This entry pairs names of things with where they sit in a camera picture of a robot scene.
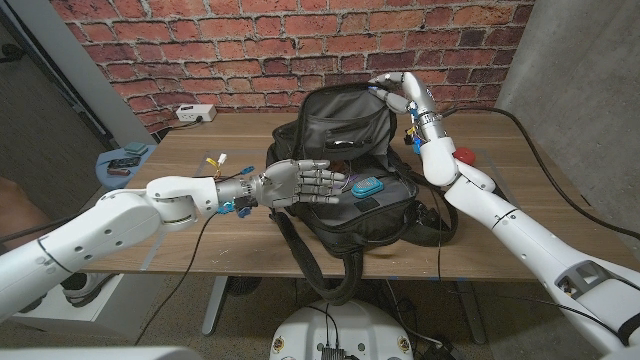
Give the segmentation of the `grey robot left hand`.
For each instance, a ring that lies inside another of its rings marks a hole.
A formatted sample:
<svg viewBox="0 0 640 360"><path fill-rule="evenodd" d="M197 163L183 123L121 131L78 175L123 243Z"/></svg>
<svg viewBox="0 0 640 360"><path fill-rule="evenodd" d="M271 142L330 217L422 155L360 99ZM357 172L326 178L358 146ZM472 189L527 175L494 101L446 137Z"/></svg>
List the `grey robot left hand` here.
<svg viewBox="0 0 640 360"><path fill-rule="evenodd" d="M247 197L250 204L271 208L296 203L336 204L347 176L329 170L329 160L281 160L262 173L215 184L218 203Z"/></svg>

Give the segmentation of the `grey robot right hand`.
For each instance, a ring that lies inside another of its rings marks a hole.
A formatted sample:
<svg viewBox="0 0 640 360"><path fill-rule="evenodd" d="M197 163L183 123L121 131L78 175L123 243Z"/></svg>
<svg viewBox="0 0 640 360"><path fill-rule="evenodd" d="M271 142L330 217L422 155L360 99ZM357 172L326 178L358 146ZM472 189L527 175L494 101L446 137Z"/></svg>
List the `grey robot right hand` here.
<svg viewBox="0 0 640 360"><path fill-rule="evenodd" d="M447 136L431 92L413 73L390 72L379 75L368 81L368 91L394 113L408 113L418 136L425 142Z"/></svg>

